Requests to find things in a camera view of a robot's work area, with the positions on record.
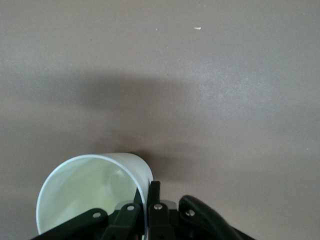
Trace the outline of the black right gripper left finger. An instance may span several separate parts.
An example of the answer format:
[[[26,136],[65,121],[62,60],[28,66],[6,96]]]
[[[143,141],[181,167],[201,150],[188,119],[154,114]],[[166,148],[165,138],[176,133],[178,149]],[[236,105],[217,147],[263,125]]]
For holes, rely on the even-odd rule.
[[[34,237],[35,240],[141,240],[145,233],[144,209],[139,191],[107,214],[92,208]]]

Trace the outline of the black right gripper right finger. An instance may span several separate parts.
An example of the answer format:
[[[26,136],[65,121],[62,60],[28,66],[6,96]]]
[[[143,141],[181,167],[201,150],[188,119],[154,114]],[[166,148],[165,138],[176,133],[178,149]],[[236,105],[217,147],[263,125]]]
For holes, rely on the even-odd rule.
[[[191,195],[176,204],[161,200],[161,183],[152,181],[147,197],[150,240],[252,240],[231,226],[218,212]]]

